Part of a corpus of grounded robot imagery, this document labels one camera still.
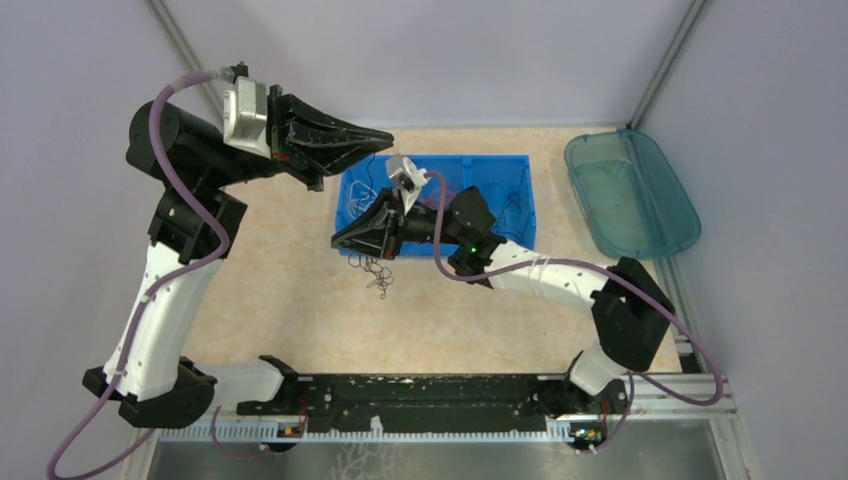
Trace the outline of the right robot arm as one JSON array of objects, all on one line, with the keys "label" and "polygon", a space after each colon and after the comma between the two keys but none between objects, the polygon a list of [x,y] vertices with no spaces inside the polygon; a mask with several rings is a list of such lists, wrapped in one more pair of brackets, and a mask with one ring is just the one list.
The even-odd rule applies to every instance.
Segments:
[{"label": "right robot arm", "polygon": [[384,188],[332,236],[331,245],[384,260],[395,259],[407,243],[429,243],[435,254],[452,246],[454,252],[437,263],[448,278],[526,293],[587,315],[597,338],[569,366],[563,385],[564,401],[576,412],[599,403],[613,379],[649,370],[674,307],[639,261],[622,257],[601,266],[553,258],[496,233],[495,223],[476,187],[456,194],[443,212],[422,202],[405,210],[400,190]]}]

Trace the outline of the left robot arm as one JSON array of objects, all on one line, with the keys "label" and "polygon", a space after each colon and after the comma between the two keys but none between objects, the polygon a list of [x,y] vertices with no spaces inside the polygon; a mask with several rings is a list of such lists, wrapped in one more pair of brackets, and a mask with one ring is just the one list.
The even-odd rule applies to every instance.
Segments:
[{"label": "left robot arm", "polygon": [[319,192],[325,178],[388,149],[394,136],[323,113],[278,87],[263,92],[246,79],[226,92],[222,127],[174,106],[176,92],[165,87],[131,121],[127,161],[160,180],[164,192],[122,337],[103,366],[86,371],[83,385],[100,404],[116,403],[136,428],[183,428],[223,406],[264,404],[288,413],[300,388],[281,360],[203,364],[183,353],[247,211],[227,189],[287,174]]}]

